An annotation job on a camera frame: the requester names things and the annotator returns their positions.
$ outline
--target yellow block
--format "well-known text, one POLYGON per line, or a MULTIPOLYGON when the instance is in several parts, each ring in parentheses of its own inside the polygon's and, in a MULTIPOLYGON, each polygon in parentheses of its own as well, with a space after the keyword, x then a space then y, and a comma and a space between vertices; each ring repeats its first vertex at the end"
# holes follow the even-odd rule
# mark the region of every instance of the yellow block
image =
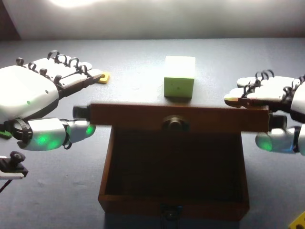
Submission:
POLYGON ((106 83, 108 83, 109 79, 110 79, 110 73, 103 72, 102 77, 100 78, 98 83, 106 84, 106 83))
POLYGON ((305 229, 305 212, 289 225, 289 229, 305 229))

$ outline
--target brown wooden box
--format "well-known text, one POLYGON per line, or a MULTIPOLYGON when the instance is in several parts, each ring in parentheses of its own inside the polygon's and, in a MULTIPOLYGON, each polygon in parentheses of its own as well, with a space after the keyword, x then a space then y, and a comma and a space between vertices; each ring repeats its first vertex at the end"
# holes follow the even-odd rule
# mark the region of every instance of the brown wooden box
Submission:
POLYGON ((91 104, 91 123, 112 125, 99 202, 106 213, 240 220, 249 209, 241 131, 268 130, 267 108, 91 104), (188 131, 163 130, 178 115, 188 131))

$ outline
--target white wall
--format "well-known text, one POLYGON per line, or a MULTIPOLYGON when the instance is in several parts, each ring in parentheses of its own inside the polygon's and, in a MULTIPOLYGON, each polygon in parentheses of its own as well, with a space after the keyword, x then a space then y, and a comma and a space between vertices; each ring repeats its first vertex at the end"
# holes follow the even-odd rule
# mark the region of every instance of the white wall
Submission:
POLYGON ((305 35, 305 0, 3 0, 3 2, 23 39, 161 39, 305 35))

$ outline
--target cube top face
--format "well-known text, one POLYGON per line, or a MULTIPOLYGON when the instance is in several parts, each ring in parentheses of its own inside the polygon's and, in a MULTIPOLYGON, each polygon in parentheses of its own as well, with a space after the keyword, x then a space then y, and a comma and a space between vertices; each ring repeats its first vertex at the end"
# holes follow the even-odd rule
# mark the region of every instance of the cube top face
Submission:
POLYGON ((195 79, 195 57, 165 58, 164 96, 191 98, 195 79))
POLYGON ((195 78, 195 57, 167 56, 165 58, 165 77, 195 78))

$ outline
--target gray table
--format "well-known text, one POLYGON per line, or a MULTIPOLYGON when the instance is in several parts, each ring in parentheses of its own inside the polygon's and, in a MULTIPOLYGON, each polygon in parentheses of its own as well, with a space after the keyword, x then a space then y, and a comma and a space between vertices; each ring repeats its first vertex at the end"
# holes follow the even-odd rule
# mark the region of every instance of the gray table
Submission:
MULTIPOLYGON (((223 96, 236 80, 259 70, 271 68, 290 77, 305 73, 305 39, 2 42, 0 67, 14 65, 17 57, 25 62, 40 59, 53 49, 112 73, 107 85, 96 84, 62 99, 48 115, 68 119, 73 105, 90 101, 170 104, 163 97, 166 55, 196 57, 191 105, 225 107, 223 96)), ((98 127, 94 136, 68 151, 20 150, 30 173, 0 194, 0 228, 160 228, 158 217, 104 214, 97 197, 109 134, 110 127, 98 127)), ((182 219, 182 229, 285 229, 305 211, 305 157, 265 152, 254 138, 243 134, 250 197, 246 216, 239 223, 182 219)), ((0 155, 17 150, 16 142, 0 139, 0 155)))

